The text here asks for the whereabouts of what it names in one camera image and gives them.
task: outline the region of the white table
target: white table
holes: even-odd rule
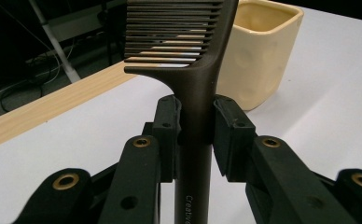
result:
[[[280,89],[247,115],[258,134],[286,140],[312,170],[335,178],[341,169],[362,169],[362,21],[304,11]],[[95,88],[90,84],[83,92]],[[75,167],[95,175],[117,162],[126,140],[140,134],[144,123],[153,120],[157,100],[170,93],[156,80],[135,77],[53,119],[44,116],[47,121],[34,128],[29,124],[21,134],[0,118],[0,135],[12,133],[0,142],[0,223],[12,222],[52,173]],[[79,99],[78,94],[70,97]],[[48,106],[45,101],[55,102],[50,108],[57,109],[56,101],[44,100],[6,119],[33,116],[34,108]],[[173,223],[173,196],[173,184],[164,184],[161,223]],[[210,224],[255,223],[244,184],[227,183],[215,162],[210,200]]]

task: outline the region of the ceramic cup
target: ceramic cup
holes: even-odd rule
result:
[[[268,99],[280,85],[302,18],[298,7],[241,0],[216,93],[232,98],[243,110]]]

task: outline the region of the white pipe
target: white pipe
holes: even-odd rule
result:
[[[65,74],[70,79],[71,83],[79,81],[81,78],[79,77],[77,71],[74,69],[74,67],[68,62],[67,57],[64,54],[64,51],[62,47],[59,44],[59,41],[56,39],[56,37],[53,35],[52,31],[50,30],[49,24],[47,20],[45,19],[44,15],[41,12],[41,9],[39,9],[38,5],[36,4],[35,0],[29,0],[30,5],[32,5],[33,10],[35,11],[36,16],[39,19],[39,22],[42,25],[42,28],[44,29],[45,33],[47,34],[50,43],[55,48],[56,53],[59,55],[60,60],[63,64],[63,69]]]

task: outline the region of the dark floor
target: dark floor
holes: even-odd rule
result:
[[[120,58],[115,45],[112,50],[114,53],[113,63],[117,63]],[[102,33],[76,38],[74,46],[66,47],[64,51],[66,55],[70,53],[68,60],[81,78],[88,77],[108,66],[106,39]],[[70,85],[70,80],[62,68],[56,76],[58,72],[56,67],[58,64],[53,57],[37,57],[34,60],[34,65],[31,66],[35,80],[0,85],[0,116],[31,103],[43,95],[48,95]]]

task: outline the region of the wooden strip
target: wooden strip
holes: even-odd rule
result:
[[[0,144],[135,77],[125,74],[124,66],[112,65],[1,116]]]

